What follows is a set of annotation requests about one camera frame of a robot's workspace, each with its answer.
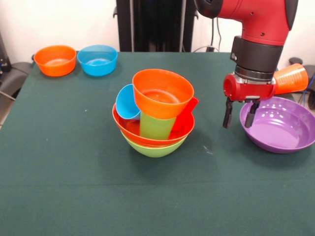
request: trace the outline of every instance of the orange cup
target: orange cup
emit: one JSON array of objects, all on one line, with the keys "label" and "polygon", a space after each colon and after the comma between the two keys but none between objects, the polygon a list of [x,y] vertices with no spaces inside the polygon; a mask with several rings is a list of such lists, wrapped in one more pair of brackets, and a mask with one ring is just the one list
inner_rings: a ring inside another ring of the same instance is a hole
[{"label": "orange cup", "polygon": [[309,84],[309,77],[301,64],[293,64],[285,69],[276,71],[276,93],[291,93],[303,91]]},{"label": "orange cup", "polygon": [[59,77],[73,71],[76,51],[64,45],[50,46],[39,50],[34,55],[34,61],[43,74]]},{"label": "orange cup", "polygon": [[132,83],[138,108],[157,119],[179,115],[194,94],[188,80],[167,70],[141,70],[134,75]]}]

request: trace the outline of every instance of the orange bowl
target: orange bowl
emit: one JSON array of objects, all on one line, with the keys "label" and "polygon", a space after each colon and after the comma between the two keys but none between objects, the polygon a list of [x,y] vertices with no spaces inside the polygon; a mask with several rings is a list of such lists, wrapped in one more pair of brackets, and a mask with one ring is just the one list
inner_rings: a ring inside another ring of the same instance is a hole
[{"label": "orange bowl", "polygon": [[183,76],[161,69],[137,72],[132,84],[138,108],[157,119],[178,116],[194,94],[191,83]]},{"label": "orange bowl", "polygon": [[59,77],[73,71],[76,51],[64,45],[50,46],[39,50],[34,55],[34,61],[43,74]]},{"label": "orange bowl", "polygon": [[186,122],[180,129],[171,132],[170,136],[168,137],[168,140],[154,140],[141,137],[139,135],[140,121],[121,118],[116,111],[116,104],[114,104],[113,106],[112,115],[118,128],[129,140],[133,141],[138,145],[146,147],[161,147],[177,143],[180,140],[187,137],[188,134],[191,133],[195,125],[194,117],[191,114],[190,116],[187,117]]}]

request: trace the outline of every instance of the orange cup held by gripper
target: orange cup held by gripper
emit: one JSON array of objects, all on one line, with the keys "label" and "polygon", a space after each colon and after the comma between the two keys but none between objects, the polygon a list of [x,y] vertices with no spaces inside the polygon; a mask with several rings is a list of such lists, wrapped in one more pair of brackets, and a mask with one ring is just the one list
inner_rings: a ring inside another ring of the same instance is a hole
[{"label": "orange cup held by gripper", "polygon": [[293,64],[276,71],[274,78],[276,80],[275,94],[304,91],[309,84],[309,77],[301,64]]}]

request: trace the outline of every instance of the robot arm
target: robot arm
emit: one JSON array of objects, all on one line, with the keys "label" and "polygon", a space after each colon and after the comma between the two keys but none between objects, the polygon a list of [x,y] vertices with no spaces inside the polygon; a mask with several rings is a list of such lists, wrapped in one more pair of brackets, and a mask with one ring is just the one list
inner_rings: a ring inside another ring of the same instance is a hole
[{"label": "robot arm", "polygon": [[232,103],[253,102],[245,126],[251,127],[261,100],[275,94],[274,72],[295,19],[298,0],[195,0],[198,11],[209,18],[239,21],[242,36],[234,38],[230,59],[235,72],[223,83],[227,96],[223,126],[232,119]]}]

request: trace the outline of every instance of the green cup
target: green cup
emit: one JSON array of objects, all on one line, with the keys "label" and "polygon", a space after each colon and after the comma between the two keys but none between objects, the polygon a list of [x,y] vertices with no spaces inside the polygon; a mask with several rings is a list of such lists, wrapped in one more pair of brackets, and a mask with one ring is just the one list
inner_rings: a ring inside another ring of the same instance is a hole
[{"label": "green cup", "polygon": [[172,119],[156,119],[141,112],[140,136],[147,139],[167,140],[176,117]]}]

